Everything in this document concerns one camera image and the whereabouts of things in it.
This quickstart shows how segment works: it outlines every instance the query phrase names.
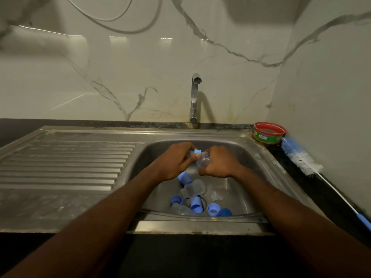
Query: faucet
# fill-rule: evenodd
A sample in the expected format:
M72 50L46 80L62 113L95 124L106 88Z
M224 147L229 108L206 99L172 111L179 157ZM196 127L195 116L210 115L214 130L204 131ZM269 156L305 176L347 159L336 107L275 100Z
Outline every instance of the faucet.
M192 89L191 89L191 112L189 114L189 122L191 124L197 123L196 112L197 112L197 92L198 84L202 82L200 75L194 73L192 75Z

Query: white marble wall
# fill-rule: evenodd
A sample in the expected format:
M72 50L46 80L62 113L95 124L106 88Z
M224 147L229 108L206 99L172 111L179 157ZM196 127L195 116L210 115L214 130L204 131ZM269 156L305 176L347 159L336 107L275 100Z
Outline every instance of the white marble wall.
M110 18L129 0L73 1ZM0 118L185 122L197 72L201 122L253 123L299 0L133 0L106 27L67 0L0 3Z
M267 121L285 126L371 216L371 0L302 5Z

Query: hand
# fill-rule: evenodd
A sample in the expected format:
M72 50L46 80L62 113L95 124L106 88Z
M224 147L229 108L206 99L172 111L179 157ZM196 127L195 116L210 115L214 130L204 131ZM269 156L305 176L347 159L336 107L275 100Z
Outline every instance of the hand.
M194 149L195 147L191 142L172 144L150 164L150 167L157 172L160 182L169 181L184 172L189 165L201 157L201 154L196 153L187 158L189 150Z
M225 146L213 146L206 151L210 153L210 163L199 171L200 176L230 177L242 166Z

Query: countertop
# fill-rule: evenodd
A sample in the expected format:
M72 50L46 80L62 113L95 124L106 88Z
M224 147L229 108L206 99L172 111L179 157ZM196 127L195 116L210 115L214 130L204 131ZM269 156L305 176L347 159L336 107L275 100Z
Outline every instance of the countertop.
M184 123L0 119L0 147L42 126L188 128ZM202 129L246 129L251 125L200 124ZM285 155L279 145L266 148L324 214L340 228L371 248L371 233L346 203L322 180L307 177ZM52 234L0 234L0 275L16 265ZM163 277L215 275L231 277L252 274L271 277L306 270L279 236L217 235L125 235L104 277Z

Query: cable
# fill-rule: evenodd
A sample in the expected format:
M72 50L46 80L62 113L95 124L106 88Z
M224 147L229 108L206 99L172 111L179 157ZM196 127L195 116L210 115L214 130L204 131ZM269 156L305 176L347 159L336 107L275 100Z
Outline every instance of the cable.
M99 20L99 21L114 21L114 20L116 20L116 19L122 17L122 16L123 16L127 11L128 11L128 9L130 8L130 5L131 5L131 3L132 3L133 0L130 0L128 6L127 6L126 9L123 11L123 13L121 13L120 15L118 15L118 16L116 16L116 17L114 17L114 18L110 18L110 19L102 19L102 18L93 17L92 15L90 15L90 14L84 12L82 9L80 9L80 8L79 8L75 3L73 3L71 0L68 0L68 1L69 1L69 2L71 3L71 5L73 5L73 6L74 6L74 7L75 7L79 12L81 12L82 14L84 14L84 15L86 15L86 16L92 18L92 19Z

